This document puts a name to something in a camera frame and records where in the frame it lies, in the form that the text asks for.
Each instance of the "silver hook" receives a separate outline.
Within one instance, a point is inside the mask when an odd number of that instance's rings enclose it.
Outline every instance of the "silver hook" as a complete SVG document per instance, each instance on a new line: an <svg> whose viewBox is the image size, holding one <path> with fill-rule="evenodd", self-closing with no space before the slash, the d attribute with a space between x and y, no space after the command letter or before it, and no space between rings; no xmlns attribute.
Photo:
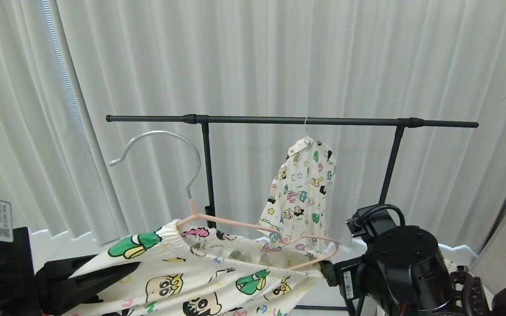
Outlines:
<svg viewBox="0 0 506 316"><path fill-rule="evenodd" d="M306 116L306 119L304 120L304 129L306 130L306 137L309 137L307 134L307 125L306 125L307 118L309 118L309 116Z"/></svg>
<svg viewBox="0 0 506 316"><path fill-rule="evenodd" d="M171 136L175 136L176 138L179 138L183 142L186 142L194 150L195 156L196 156L196 170L195 170L195 173L192 175L191 180L187 184L187 197L188 197L189 200L191 200L192 199L192 196L191 196L191 184L195 180L196 176L198 176L198 174L199 174L199 170L200 170L200 154L199 154L199 150L196 148L195 144L193 144L190 140L187 140L187 138L184 138L183 136L181 136L179 134L176 134L176 133L173 133L173 132L167 132L166 130L151 130L150 132L146 132L144 134L139 134L135 138L132 138L128 142L128 144L126 144L126 147L124 148L124 150L123 150L122 154L120 155L120 157L117 158L117 159L115 159L115 160L111 160L110 162L108 162L108 165L112 167L112 166L118 164L119 162L122 162L122 160L124 160L124 158L126 158L126 155L128 154L128 151L130 150L130 148L132 148L132 146L134 145L135 142L137 142L141 138L144 138L145 136L149 136L149 135L152 135L152 134L169 134Z"/></svg>

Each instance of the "pink hanger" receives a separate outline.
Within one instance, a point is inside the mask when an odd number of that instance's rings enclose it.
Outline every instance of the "pink hanger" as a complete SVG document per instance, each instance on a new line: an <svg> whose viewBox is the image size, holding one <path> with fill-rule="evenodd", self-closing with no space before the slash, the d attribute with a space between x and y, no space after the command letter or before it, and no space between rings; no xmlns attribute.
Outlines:
<svg viewBox="0 0 506 316"><path fill-rule="evenodd" d="M199 150L196 148L195 144L193 144L190 140L187 140L187 138L184 138L184 136L181 136L179 134L176 134L176 133L173 133L173 132L167 132L166 130L152 130L150 132L139 134L138 136L132 138L130 140L130 142L128 142L128 144L126 144L126 147L124 148L124 150L123 150L120 158L110 161L108 163L108 165L109 166L114 166L114 165L118 164L119 162L122 162L122 160L124 160L124 158L126 158L126 155L127 155L128 151L130 150L130 148L133 146L133 144L135 142L137 142L138 140L140 140L141 138L143 138L145 136L149 136L149 135L152 135L152 134L168 134L168 135L174 136L176 138L179 138L180 140L186 142L189 146L191 146L193 148L194 152L195 152L195 156L196 156L196 170L195 170L195 173L193 174L191 180L188 182L187 188L186 188L187 189L188 204L189 204L189 207L191 208L191 216L189 216L189 217L187 217L187 218L185 218L183 220L179 220L177 222L177 228L180 228L184 224L186 224L188 222L191 222L191 221L195 221L195 220L199 220L199 219L205 219L205 220L209 220L211 222L217 222L217 223L227 224L227 225L231 225L231 226L239 226L239 227L245 227L245 228L252 228L254 230L264 230L266 232L272 232L272 233L275 233L278 236L277 242L279 242L281 244L293 244L294 242L297 242L297 240L300 240L302 238L313 238L313 239L326 240L326 241L333 242L335 244L335 250L334 250L334 252L332 254L322 256L322 257L320 257L318 259L311 260L309 262L304 262L304 263L299 264L297 266L292 266L291 268L288 268L289 270L296 270L296 269L302 268L303 266L309 266L311 264L315 264L317 262L320 262L320 261L323 261L323 260L327 260L327 259L331 258L332 256L334 256L334 254L336 254L338 252L338 250L339 250L339 242L336 241L336 240L334 240L333 238L328 238L328 237L325 237L325 236L304 235L304 236L295 238L295 239L293 239L291 241L285 242L284 238L282 238L281 233L278 230L275 230L274 228L266 228L266 227L262 227L262 226L259 226L259 225L253 225L253 224L248 224L248 223L243 223L243 222L237 222L235 220L223 219L223 218L219 218L219 217L210 216L210 215L206 215L206 214L200 213L197 210L196 204L195 204L195 202L194 202L194 200L192 199L192 196L191 196L191 184L195 180L196 176L199 174L200 165L201 165L201 163L200 163L201 159L200 159Z"/></svg>

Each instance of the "black cable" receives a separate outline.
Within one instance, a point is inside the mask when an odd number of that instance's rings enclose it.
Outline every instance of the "black cable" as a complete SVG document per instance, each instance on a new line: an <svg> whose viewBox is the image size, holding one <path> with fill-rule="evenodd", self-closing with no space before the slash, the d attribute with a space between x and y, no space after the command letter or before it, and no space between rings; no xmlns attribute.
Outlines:
<svg viewBox="0 0 506 316"><path fill-rule="evenodd" d="M353 304L353 301L347 301L347 312L349 313L349 316L356 316L357 309L355 308L355 304Z"/></svg>
<svg viewBox="0 0 506 316"><path fill-rule="evenodd" d="M360 316L360 313L362 312L362 306L364 305L364 298L366 298L366 296L359 298L359 301L357 303L357 312L355 313L355 316Z"/></svg>
<svg viewBox="0 0 506 316"><path fill-rule="evenodd" d="M401 212L401 210L397 206L392 205L392 204L381 204L381 205L376 206L375 208L371 208L366 213L364 213L362 216L360 216L357 219L357 221L355 221L355 223L357 224L357 226L361 226L366 220L368 220L368 218L370 216L372 216L373 214L380 212L382 210L395 211L399 216L399 226L405 226L405 216L403 216L403 213Z"/></svg>

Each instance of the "curtain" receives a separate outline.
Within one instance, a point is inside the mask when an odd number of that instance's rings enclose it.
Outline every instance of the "curtain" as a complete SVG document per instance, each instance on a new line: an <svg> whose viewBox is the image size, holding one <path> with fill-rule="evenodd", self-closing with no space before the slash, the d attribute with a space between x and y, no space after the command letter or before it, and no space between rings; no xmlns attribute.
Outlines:
<svg viewBox="0 0 506 316"><path fill-rule="evenodd" d="M124 236L107 210L100 174L76 120L44 7L0 1L0 200L15 227Z"/></svg>
<svg viewBox="0 0 506 316"><path fill-rule="evenodd" d="M479 252L506 199L506 1L61 0L51 10L105 161L153 129L203 155L199 126L107 114L470 120L480 128L406 130L387 202L439 242ZM217 216L255 223L287 148L308 133L336 153L329 234L348 243L344 221L378 202L394 129L211 124ZM186 146L151 136L107 170L130 232L188 216ZM192 191L207 205L204 170Z"/></svg>

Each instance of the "qr code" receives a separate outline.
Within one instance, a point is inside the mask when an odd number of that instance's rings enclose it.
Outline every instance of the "qr code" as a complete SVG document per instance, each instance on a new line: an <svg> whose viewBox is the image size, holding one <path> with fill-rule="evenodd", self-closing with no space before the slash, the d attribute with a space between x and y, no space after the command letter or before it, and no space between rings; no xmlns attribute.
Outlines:
<svg viewBox="0 0 506 316"><path fill-rule="evenodd" d="M0 228L0 236L9 238L10 237L10 231L8 228Z"/></svg>

